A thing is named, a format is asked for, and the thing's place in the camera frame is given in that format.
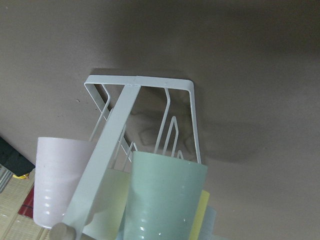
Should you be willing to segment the pink plastic cup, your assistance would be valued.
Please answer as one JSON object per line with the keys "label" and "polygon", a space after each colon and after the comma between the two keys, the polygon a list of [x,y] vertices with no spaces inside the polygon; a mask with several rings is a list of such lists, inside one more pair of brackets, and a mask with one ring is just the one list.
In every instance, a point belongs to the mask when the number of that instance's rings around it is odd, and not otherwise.
{"label": "pink plastic cup", "polygon": [[33,220],[50,229],[62,221],[96,144],[39,137],[37,140]]}

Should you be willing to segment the grey-blue plastic cup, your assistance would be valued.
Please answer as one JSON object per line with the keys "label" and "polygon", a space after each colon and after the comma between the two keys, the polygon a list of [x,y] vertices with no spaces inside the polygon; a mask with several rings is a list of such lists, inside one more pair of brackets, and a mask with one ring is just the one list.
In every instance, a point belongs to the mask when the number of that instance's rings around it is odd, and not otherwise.
{"label": "grey-blue plastic cup", "polygon": [[203,217],[198,240],[211,240],[214,230],[214,224],[217,212],[211,207],[207,206]]}

